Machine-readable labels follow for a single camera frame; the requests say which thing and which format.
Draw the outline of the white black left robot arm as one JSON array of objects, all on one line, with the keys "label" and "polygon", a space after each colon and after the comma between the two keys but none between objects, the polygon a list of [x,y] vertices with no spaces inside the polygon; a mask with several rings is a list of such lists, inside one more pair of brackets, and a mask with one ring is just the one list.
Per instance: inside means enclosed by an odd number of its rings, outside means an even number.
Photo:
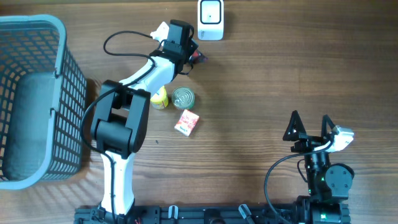
[{"label": "white black left robot arm", "polygon": [[146,64],[131,77],[107,80],[95,110],[90,135],[104,165],[105,189],[99,209],[105,220],[124,219],[134,205],[134,157],[147,133],[150,98],[182,73],[198,45],[192,39],[165,39],[161,49],[147,56]]}]

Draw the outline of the yellow lidded jar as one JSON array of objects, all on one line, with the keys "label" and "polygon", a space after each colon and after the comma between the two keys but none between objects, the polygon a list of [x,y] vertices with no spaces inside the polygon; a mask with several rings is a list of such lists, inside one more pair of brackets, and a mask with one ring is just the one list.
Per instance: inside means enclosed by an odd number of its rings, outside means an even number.
[{"label": "yellow lidded jar", "polygon": [[169,98],[167,96],[167,90],[162,86],[150,99],[151,105],[157,109],[162,110],[169,104]]}]

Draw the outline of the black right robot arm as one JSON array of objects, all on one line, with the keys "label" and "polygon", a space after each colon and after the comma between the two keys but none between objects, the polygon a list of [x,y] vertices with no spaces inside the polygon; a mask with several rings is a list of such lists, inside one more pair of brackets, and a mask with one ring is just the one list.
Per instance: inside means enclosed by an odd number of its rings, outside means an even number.
[{"label": "black right robot arm", "polygon": [[294,202],[292,223],[348,223],[349,197],[354,171],[342,163],[332,164],[330,154],[344,150],[354,139],[350,128],[335,125],[328,115],[322,118],[320,136],[308,135],[297,111],[293,111],[282,138],[292,141],[291,151],[303,157],[308,195]]}]

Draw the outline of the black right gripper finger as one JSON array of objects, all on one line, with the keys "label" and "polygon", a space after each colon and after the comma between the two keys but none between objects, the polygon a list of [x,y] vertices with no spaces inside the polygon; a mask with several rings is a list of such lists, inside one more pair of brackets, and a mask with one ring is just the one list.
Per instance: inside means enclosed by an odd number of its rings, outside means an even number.
[{"label": "black right gripper finger", "polygon": [[323,115],[321,136],[326,137],[326,135],[328,134],[328,128],[330,128],[332,130],[334,127],[335,127],[335,124],[330,119],[330,117],[327,114]]},{"label": "black right gripper finger", "polygon": [[307,133],[297,110],[293,111],[287,129],[282,137],[284,141],[299,141],[307,138]]}]

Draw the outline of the dark snack packet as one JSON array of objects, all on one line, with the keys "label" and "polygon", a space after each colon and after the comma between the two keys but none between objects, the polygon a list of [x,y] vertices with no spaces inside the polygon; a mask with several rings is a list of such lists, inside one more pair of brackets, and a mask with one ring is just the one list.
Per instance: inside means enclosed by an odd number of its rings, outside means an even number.
[{"label": "dark snack packet", "polygon": [[190,64],[198,64],[198,63],[205,63],[208,58],[200,52],[198,49],[194,51],[194,53],[189,58]]}]

